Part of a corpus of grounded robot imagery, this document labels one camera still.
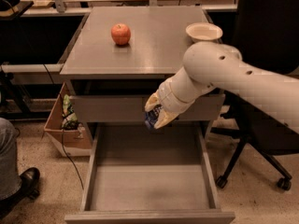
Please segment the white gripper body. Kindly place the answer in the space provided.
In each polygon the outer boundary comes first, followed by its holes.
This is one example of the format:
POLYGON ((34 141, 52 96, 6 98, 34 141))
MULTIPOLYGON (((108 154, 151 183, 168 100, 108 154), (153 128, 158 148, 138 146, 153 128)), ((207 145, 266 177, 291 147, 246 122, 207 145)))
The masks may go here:
POLYGON ((160 105, 169 113, 184 113, 193 104, 193 101, 183 102, 177 98, 171 89, 170 78, 160 84, 157 94, 160 105))

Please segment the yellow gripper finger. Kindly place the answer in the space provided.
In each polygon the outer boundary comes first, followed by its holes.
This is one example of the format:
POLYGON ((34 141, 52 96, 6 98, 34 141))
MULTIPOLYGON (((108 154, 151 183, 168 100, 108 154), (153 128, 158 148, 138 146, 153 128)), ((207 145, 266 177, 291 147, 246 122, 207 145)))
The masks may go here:
POLYGON ((154 115, 156 116, 154 128, 160 129, 163 126, 170 123, 171 121, 173 121, 178 116, 178 113, 168 112, 162 108, 162 109, 156 109, 154 111, 154 115))
POLYGON ((150 112, 156 105, 160 103, 158 93, 153 93, 145 104, 145 111, 150 112))

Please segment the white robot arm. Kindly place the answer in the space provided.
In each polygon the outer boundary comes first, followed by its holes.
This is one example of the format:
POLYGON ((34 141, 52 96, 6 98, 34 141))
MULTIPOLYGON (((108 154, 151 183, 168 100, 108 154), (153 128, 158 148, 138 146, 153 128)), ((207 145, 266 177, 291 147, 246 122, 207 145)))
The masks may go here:
POLYGON ((213 42, 191 45, 182 67, 149 97, 147 126, 165 126, 216 88, 239 96, 299 133, 299 79, 244 63, 237 49, 213 42))

